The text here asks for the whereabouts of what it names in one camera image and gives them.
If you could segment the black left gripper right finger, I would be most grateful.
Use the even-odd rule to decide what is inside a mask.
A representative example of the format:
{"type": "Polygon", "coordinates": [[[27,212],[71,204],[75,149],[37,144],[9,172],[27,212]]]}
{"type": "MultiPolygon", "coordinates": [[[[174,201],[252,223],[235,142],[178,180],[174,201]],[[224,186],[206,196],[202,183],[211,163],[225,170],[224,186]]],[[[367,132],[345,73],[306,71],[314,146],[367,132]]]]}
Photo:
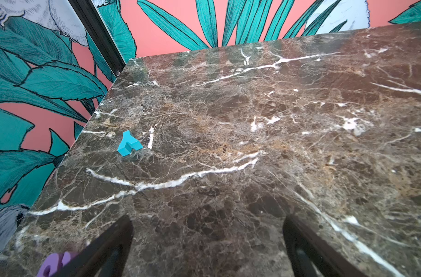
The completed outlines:
{"type": "Polygon", "coordinates": [[[324,277],[365,276],[293,215],[283,223],[283,237],[296,277],[316,277],[318,272],[324,277]]]}

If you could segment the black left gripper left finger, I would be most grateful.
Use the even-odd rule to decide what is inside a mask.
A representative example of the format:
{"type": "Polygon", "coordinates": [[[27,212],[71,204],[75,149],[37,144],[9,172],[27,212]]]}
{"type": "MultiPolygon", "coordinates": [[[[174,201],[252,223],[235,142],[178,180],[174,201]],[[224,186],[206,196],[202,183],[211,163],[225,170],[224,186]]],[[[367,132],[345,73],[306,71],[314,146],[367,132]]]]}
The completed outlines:
{"type": "Polygon", "coordinates": [[[130,252],[134,226],[128,215],[120,217],[91,242],[55,277],[121,277],[130,252]]]}

